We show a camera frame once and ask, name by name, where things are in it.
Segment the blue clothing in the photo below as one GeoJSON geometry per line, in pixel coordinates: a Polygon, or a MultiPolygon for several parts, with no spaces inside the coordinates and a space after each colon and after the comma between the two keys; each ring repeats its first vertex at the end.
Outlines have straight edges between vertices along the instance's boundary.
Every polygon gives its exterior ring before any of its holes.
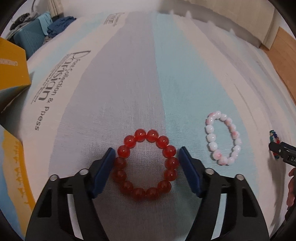
{"type": "Polygon", "coordinates": [[[52,18],[49,12],[45,12],[38,17],[44,35],[48,35],[48,26],[52,24],[52,18]]]}
{"type": "Polygon", "coordinates": [[[53,38],[63,32],[74,20],[76,20],[76,18],[72,16],[57,19],[48,27],[48,37],[53,38]]]}

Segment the yellow box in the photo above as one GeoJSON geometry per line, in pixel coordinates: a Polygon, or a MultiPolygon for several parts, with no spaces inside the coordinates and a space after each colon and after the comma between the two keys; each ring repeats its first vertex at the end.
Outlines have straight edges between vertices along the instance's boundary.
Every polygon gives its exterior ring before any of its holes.
{"type": "Polygon", "coordinates": [[[0,112],[30,84],[25,50],[0,38],[0,112]]]}

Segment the bed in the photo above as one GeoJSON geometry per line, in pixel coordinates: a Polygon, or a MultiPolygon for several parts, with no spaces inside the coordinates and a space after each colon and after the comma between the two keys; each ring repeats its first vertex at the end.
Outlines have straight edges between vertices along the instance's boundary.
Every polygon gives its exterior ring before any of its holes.
{"type": "MultiPolygon", "coordinates": [[[[156,129],[219,174],[243,174],[270,234],[282,223],[291,168],[269,152],[269,131],[295,146],[296,107],[262,50],[211,22],[156,12],[100,13],[78,18],[34,53],[28,69],[31,87],[7,107],[0,124],[23,143],[35,200],[50,175],[73,175],[136,129],[156,129]],[[242,150],[231,166],[219,166],[207,147],[205,119],[217,110],[241,135],[242,150]]],[[[217,122],[215,133],[228,155],[228,129],[217,122]]],[[[137,145],[128,158],[129,179],[155,186],[163,162],[161,150],[137,145]]],[[[186,238],[200,200],[178,169],[172,191],[156,202],[135,203],[110,178],[94,203],[110,240],[171,241],[186,238]]],[[[213,238],[224,206],[222,195],[213,238]]]]}

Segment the red bead bracelet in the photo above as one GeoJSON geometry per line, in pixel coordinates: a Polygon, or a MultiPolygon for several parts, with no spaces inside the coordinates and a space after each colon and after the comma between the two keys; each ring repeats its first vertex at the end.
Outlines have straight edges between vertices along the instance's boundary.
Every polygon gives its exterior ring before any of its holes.
{"type": "Polygon", "coordinates": [[[114,161],[114,172],[112,173],[112,178],[115,182],[119,183],[120,192],[125,195],[131,195],[134,200],[142,201],[145,198],[149,200],[156,200],[159,198],[161,193],[168,193],[171,188],[171,181],[177,178],[177,171],[175,170],[179,166],[179,161],[175,156],[176,148],[169,144],[169,139],[166,136],[158,135],[156,130],[150,130],[148,133],[143,129],[138,129],[135,131],[134,136],[128,135],[123,140],[124,145],[118,147],[118,156],[114,161]],[[166,159],[165,167],[167,168],[164,172],[164,180],[160,181],[157,187],[148,188],[146,191],[143,188],[134,188],[130,181],[127,181],[126,173],[123,170],[127,161],[126,158],[130,155],[130,148],[135,147],[137,142],[143,142],[147,140],[150,143],[155,142],[156,145],[163,149],[163,156],[166,159]]]}

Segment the blue laundry basket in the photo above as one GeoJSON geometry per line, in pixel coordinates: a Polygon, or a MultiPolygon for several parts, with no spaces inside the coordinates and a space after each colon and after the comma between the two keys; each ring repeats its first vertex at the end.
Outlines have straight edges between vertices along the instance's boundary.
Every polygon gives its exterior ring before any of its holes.
{"type": "Polygon", "coordinates": [[[27,59],[42,46],[44,38],[45,35],[38,19],[20,28],[13,36],[15,44],[26,51],[27,59]]]}

